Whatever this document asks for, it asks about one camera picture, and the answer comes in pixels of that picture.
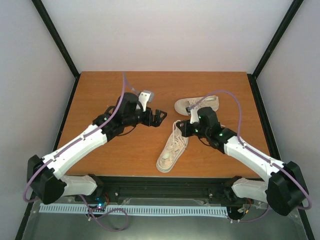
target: wooden table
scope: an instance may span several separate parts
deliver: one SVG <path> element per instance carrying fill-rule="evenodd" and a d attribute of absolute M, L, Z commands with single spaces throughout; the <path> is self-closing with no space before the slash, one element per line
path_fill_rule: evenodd
<path fill-rule="evenodd" d="M 156 168 L 157 159 L 172 132 L 173 122 L 188 119 L 175 111 L 174 103 L 182 98 L 204 96 L 214 90 L 230 91 L 239 99 L 243 114 L 241 136 L 257 149 L 268 153 L 245 72 L 127 72 L 126 75 L 137 90 L 155 93 L 148 106 L 167 112 L 166 119 L 160 127 L 138 125 L 130 134 L 115 137 L 75 164 L 68 171 L 69 175 L 257 177 L 241 162 L 203 145 L 195 136 L 189 138 L 187 149 L 169 173 L 161 173 Z M 121 89 L 121 72 L 82 72 L 59 147 L 80 134 L 108 106 L 115 105 Z M 239 114 L 236 102 L 225 93 L 218 97 L 219 121 L 236 132 Z"/>

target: wooden tabletop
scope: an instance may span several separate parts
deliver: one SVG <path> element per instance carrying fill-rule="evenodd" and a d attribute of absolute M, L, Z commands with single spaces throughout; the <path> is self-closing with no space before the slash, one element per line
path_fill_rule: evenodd
<path fill-rule="evenodd" d="M 268 153 L 245 72 L 127 72 L 126 76 L 137 90 L 155 93 L 148 106 L 167 112 L 166 119 L 160 127 L 140 124 L 130 134 L 115 137 L 81 159 L 68 171 L 69 175 L 257 177 L 241 162 L 203 145 L 195 136 L 189 138 L 185 152 L 169 173 L 161 173 L 156 168 L 157 159 L 172 132 L 173 122 L 189 118 L 175 111 L 175 102 L 182 98 L 201 97 L 214 90 L 230 91 L 239 99 L 242 107 L 241 136 Z M 83 132 L 108 106 L 114 106 L 121 89 L 121 72 L 82 72 L 59 147 Z M 236 132 L 239 112 L 235 100 L 225 93 L 218 97 L 216 113 L 219 121 Z"/>

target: white panel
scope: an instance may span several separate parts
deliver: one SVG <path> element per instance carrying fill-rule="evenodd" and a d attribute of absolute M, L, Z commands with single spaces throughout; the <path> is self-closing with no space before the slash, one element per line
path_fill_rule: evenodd
<path fill-rule="evenodd" d="M 252 73 L 292 0 L 44 0 L 80 71 Z"/>
<path fill-rule="evenodd" d="M 306 211 L 320 239 L 320 1 L 304 1 L 258 78 L 284 162 L 296 162 L 313 208 Z"/>
<path fill-rule="evenodd" d="M 28 159 L 52 151 L 74 78 L 32 1 L 0 0 L 1 239 L 14 239 Z"/>

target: shoe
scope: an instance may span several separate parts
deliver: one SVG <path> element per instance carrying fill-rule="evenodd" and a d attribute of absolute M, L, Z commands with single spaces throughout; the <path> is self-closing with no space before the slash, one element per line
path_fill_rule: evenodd
<path fill-rule="evenodd" d="M 174 109 L 177 113 L 188 116 L 187 107 L 192 106 L 193 104 L 196 104 L 202 97 L 192 97 L 192 98 L 183 98 L 175 102 Z M 204 99 L 202 102 L 198 104 L 198 108 L 203 107 L 211 107 L 214 111 L 217 111 L 219 108 L 219 99 L 217 96 L 208 96 L 206 99 Z"/>
<path fill-rule="evenodd" d="M 175 121 L 172 125 L 172 133 L 166 141 L 165 147 L 156 161 L 156 168 L 162 173 L 168 173 L 176 164 L 178 158 L 186 150 L 189 138 L 183 137 Z"/>

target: black metal frame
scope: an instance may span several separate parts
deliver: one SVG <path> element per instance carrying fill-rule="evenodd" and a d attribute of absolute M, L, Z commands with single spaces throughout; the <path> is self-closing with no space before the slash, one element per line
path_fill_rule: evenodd
<path fill-rule="evenodd" d="M 285 33 L 286 29 L 288 28 L 290 22 L 294 18 L 296 12 L 298 11 L 299 7 L 303 3 L 304 0 L 293 0 L 291 6 L 289 7 L 287 13 L 285 14 L 282 22 L 280 23 L 277 31 L 275 32 L 273 38 L 271 39 L 268 47 L 266 48 L 261 60 L 259 61 L 258 65 L 256 66 L 253 74 L 248 74 L 248 81 L 251 87 L 252 95 L 256 104 L 256 108 L 258 111 L 258 115 L 261 121 L 262 129 L 264 132 L 264 136 L 267 142 L 267 146 L 270 152 L 270 155 L 273 158 L 280 159 L 280 154 L 277 148 L 277 144 L 271 129 L 271 125 L 268 120 L 268 116 L 266 113 L 266 109 L 259 91 L 259 87 L 257 84 L 257 78 L 261 71 L 263 70 L 264 66 L 266 65 L 268 59 L 270 58 L 272 52 L 276 48 L 278 42 L 280 41 L 281 37 Z M 76 88 L 80 79 L 80 74 L 73 63 L 62 39 L 59 36 L 59 33 L 57 29 L 55 28 L 45 6 L 43 5 L 41 0 L 32 0 L 35 8 L 37 9 L 39 15 L 41 16 L 44 24 L 46 25 L 48 31 L 50 32 L 53 40 L 55 41 L 58 49 L 60 50 L 65 62 L 70 68 L 70 71 L 72 72 L 75 82 L 74 86 L 72 88 L 72 92 L 62 119 L 62 123 L 54 144 L 54 151 L 57 149 L 59 140 L 71 107 L 71 103 L 74 97 L 74 94 L 76 92 Z M 117 191 L 117 186 L 132 186 L 133 184 L 138 185 L 140 187 L 143 186 L 167 186 L 169 188 L 173 188 L 177 191 L 177 193 L 174 193 L 173 196 L 175 197 L 192 197 L 197 196 L 199 198 L 205 197 L 210 192 L 210 189 L 215 188 L 218 185 L 221 185 L 227 181 L 225 178 L 157 178 L 157 177 L 104 177 L 104 181 L 113 183 L 113 186 L 116 186 L 113 191 Z M 122 197 L 127 197 L 128 194 L 132 193 L 132 189 L 127 189 L 124 191 Z M 137 189 L 137 192 L 134 192 L 136 196 L 143 197 L 145 195 L 145 190 L 139 190 Z M 18 230 L 18 233 L 16 235 L 16 240 L 21 240 L 23 237 L 24 230 L 26 228 L 28 218 L 30 215 L 30 211 L 32 209 L 32 203 L 28 204 L 27 209 L 25 211 L 24 217 L 22 219 L 20 228 Z M 309 240 L 314 240 L 315 237 L 313 235 L 312 229 L 310 227 L 306 212 L 304 210 L 299 210 L 301 220 L 303 222 L 304 229 L 306 231 L 306 235 Z"/>

